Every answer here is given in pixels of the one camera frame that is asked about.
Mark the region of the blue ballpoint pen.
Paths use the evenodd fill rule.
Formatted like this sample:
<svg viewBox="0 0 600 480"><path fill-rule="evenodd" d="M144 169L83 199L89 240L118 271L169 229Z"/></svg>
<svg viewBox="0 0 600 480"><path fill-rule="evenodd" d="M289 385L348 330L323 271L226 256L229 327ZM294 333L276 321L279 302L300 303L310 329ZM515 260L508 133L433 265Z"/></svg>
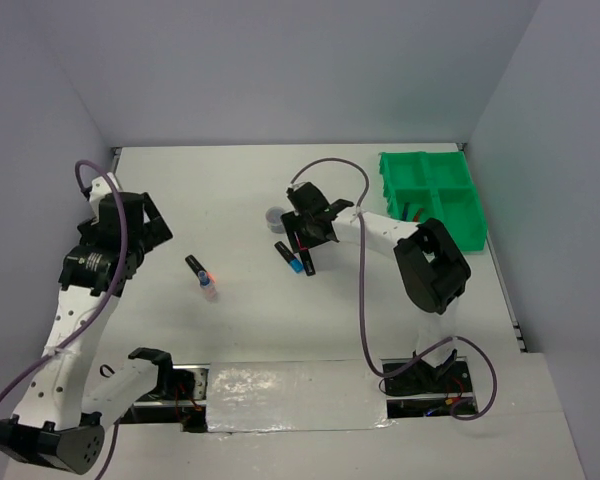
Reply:
<svg viewBox="0 0 600 480"><path fill-rule="evenodd" d="M415 207L411 203L405 203L403 206L403 210L401 213L400 219L405 222L409 222L413 220L415 215Z"/></svg>

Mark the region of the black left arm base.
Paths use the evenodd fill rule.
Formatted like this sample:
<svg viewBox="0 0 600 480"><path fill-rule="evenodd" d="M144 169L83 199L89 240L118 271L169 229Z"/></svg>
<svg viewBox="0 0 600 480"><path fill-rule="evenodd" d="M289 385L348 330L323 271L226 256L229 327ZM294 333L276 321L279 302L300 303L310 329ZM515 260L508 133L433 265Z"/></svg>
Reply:
<svg viewBox="0 0 600 480"><path fill-rule="evenodd" d="M154 391L140 397L122 416L122 425L170 425L181 432L208 431L208 364L175 365L169 391Z"/></svg>

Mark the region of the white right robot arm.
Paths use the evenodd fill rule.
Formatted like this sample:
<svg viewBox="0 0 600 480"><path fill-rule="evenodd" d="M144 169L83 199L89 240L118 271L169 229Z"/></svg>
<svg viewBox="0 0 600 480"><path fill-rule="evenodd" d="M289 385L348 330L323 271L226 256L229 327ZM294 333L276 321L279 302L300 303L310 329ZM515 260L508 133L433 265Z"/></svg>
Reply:
<svg viewBox="0 0 600 480"><path fill-rule="evenodd" d="M440 389L449 380L449 369L457 358L455 305L471 277L468 262L444 224L435 218L422 223L395 220L344 199L331 203L310 182L291 185L286 194L293 210L282 215L282 223L291 250L308 275L315 273L311 249L329 242L359 247L359 332L370 370L389 379L413 369L422 389ZM424 319L412 359L388 373L375 366L367 338L365 268L369 251L396 263L406 295Z"/></svg>

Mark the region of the blue cap black highlighter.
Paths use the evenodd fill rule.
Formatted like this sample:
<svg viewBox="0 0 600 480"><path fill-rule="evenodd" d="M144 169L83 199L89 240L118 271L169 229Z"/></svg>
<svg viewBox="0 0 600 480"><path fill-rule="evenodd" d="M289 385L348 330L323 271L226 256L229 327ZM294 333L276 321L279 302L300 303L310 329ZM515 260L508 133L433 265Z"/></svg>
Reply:
<svg viewBox="0 0 600 480"><path fill-rule="evenodd" d="M301 263L301 261L285 245L284 242L282 242L282 241L276 242L274 244L274 248L295 273L301 273L304 271L304 267L303 267L303 264Z"/></svg>

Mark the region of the pink cap black highlighter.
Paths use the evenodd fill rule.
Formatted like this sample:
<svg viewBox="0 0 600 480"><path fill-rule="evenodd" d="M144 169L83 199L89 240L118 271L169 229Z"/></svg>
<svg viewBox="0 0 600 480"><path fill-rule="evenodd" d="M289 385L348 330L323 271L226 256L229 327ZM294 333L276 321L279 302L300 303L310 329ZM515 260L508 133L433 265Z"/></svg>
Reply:
<svg viewBox="0 0 600 480"><path fill-rule="evenodd" d="M301 259L305 274L307 276L313 276L316 274L315 266L308 249L303 249L299 252L299 257Z"/></svg>

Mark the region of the orange cap black highlighter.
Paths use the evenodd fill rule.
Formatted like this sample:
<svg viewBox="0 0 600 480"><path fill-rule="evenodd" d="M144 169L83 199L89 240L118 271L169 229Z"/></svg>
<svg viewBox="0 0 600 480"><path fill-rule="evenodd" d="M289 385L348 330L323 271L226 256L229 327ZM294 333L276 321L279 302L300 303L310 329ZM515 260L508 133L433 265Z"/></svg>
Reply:
<svg viewBox="0 0 600 480"><path fill-rule="evenodd" d="M194 255L187 255L185 257L185 263L187 264L187 266L192 270L192 272L198 276L201 272L204 272L207 276L207 278L214 283L215 279L213 277L213 275L202 265L202 263L194 256Z"/></svg>

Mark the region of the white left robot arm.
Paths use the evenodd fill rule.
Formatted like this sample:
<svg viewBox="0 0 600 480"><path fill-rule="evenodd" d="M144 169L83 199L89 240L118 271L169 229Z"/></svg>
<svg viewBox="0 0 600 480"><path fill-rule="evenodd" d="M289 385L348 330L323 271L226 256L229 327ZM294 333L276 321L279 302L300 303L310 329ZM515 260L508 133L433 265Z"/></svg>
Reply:
<svg viewBox="0 0 600 480"><path fill-rule="evenodd" d="M106 431L140 397L176 385L169 353L138 347L92 392L85 387L103 331L126 283L172 233L146 193L121 190L114 174L85 191L94 216L64 258L58 306L42 357L22 379L26 392L0 419L0 451L20 463L77 475L96 464Z"/></svg>

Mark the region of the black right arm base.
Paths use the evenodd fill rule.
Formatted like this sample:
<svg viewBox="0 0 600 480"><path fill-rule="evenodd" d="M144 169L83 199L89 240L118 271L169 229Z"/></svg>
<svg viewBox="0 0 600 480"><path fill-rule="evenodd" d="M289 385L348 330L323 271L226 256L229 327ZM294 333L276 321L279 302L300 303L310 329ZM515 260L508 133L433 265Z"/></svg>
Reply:
<svg viewBox="0 0 600 480"><path fill-rule="evenodd" d="M438 380L432 379L426 367L415 366L399 376L379 380L389 419L449 416L454 405L458 416L478 413L465 357L458 357Z"/></svg>

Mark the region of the red ballpoint pen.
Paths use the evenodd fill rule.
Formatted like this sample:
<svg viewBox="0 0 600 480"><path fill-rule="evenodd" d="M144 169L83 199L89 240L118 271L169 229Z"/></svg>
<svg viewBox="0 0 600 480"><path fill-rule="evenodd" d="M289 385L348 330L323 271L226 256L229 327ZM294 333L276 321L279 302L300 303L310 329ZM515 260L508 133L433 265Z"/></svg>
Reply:
<svg viewBox="0 0 600 480"><path fill-rule="evenodd" d="M413 217L413 222L421 222L425 212L426 209L424 207L419 208Z"/></svg>

